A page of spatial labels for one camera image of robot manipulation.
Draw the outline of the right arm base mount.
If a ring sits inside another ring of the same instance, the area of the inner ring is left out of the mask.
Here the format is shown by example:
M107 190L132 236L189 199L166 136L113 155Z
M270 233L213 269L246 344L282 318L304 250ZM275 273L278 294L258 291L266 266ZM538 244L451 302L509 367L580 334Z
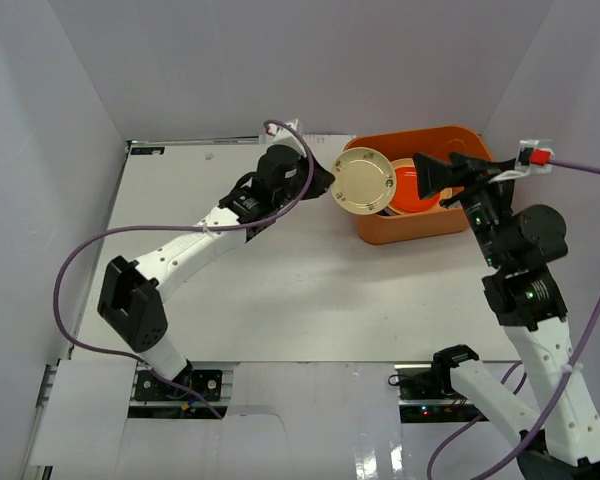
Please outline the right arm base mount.
M429 364L397 365L387 383L397 390L403 425L466 423L480 416L470 401L441 390Z

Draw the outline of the yellow round plate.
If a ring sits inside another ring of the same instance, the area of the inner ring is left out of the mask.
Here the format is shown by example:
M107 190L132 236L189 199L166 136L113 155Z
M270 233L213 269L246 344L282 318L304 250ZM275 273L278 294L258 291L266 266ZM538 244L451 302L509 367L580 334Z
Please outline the yellow round plate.
M403 166L413 166L413 167L414 167L414 162L413 162L413 160L412 160L411 158L403 158L403 159L398 159L398 160L395 160L395 161L393 161L393 162L392 162L392 166L393 166L393 169L394 169L394 172L395 172L395 170L396 170L398 167L403 167ZM442 210L442 207L440 206L440 202L441 202L442 200L449 199L449 198L450 198L450 197L453 195L453 189L452 189L452 188L446 188L446 189L442 190L442 191L441 191L440 193L438 193L438 194L440 195L439 204L438 204L438 205L436 205L434 208L432 208L432 209L430 209L430 210L428 210L428 211L425 211L425 212L434 212L434 211L439 211L439 210ZM388 205L388 207L386 208L386 210L387 210L387 211L388 211L388 212L389 212L391 215L411 215L411 214L419 214L419 213L400 214L400 213L397 213L397 212L394 212L394 211L392 211L392 210L389 208L389 205Z

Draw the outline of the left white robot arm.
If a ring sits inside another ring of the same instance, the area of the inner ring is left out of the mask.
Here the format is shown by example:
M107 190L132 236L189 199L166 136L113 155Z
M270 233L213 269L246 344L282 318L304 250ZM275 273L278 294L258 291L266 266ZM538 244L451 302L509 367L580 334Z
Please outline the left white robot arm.
M267 148L255 171L243 175L192 233L128 261L106 266L97 304L101 318L158 373L157 387L179 399L191 387L191 364L168 335L166 300L219 256L246 244L294 200L323 195L334 176L294 148Z

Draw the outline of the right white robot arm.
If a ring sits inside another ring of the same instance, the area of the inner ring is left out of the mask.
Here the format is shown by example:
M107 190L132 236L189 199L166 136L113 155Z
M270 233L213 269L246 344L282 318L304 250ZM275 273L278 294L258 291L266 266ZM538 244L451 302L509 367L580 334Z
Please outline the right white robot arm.
M527 479L600 479L600 415L579 364L567 307L551 262L566 256L566 222L554 208L512 209L517 180L556 165L549 149L523 146L506 162L461 153L447 160L413 157L418 193L454 190L492 269L483 281L487 303L514 346L537 405L530 408L497 380L465 345L435 353L431 384L441 397L468 399L510 444L506 463Z

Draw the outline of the small orange round plate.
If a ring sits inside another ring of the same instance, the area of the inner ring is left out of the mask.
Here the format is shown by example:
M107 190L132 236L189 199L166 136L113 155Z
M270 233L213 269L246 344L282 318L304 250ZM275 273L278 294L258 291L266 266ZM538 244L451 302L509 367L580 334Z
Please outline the small orange round plate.
M418 193L417 172L413 166L398 167L395 170L396 189L389 208L400 214L428 211L439 204L440 195L422 199Z

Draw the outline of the small beige patterned plate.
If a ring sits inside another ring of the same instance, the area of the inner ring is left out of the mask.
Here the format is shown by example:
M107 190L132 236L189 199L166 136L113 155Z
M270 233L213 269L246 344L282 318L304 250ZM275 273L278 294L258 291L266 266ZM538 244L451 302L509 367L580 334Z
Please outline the small beige patterned plate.
M389 159L377 150L355 147L343 151L334 161L334 201L354 215L374 215L384 210L394 197L396 178Z

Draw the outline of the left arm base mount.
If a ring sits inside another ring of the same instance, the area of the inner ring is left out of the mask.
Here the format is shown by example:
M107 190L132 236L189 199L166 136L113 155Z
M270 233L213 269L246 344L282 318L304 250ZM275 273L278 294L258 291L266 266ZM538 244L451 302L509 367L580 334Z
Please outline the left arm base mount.
M197 392L208 402L217 402L222 397L222 383L223 372L221 370L195 369L181 382L181 385ZM168 385L153 375L150 370L137 372L132 399L138 402L199 402L195 395Z

